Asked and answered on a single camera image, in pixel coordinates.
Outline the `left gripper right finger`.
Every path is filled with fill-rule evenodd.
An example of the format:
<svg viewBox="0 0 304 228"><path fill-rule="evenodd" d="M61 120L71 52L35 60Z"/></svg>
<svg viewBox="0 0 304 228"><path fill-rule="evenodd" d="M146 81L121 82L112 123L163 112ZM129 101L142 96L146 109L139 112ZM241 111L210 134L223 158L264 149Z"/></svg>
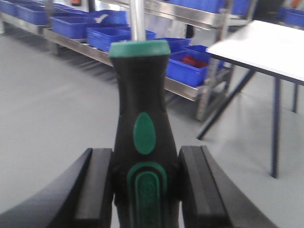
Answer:
<svg viewBox="0 0 304 228"><path fill-rule="evenodd" d="M186 228L276 227L220 168L207 146L182 146L179 160Z"/></svg>

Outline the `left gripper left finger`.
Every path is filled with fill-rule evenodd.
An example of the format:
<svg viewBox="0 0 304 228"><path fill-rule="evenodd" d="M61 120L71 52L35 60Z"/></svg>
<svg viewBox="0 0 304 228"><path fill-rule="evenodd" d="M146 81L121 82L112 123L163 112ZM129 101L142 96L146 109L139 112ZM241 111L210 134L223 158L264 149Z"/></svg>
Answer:
<svg viewBox="0 0 304 228"><path fill-rule="evenodd" d="M0 215L2 228L109 228L113 191L109 148L86 151L60 176Z"/></svg>

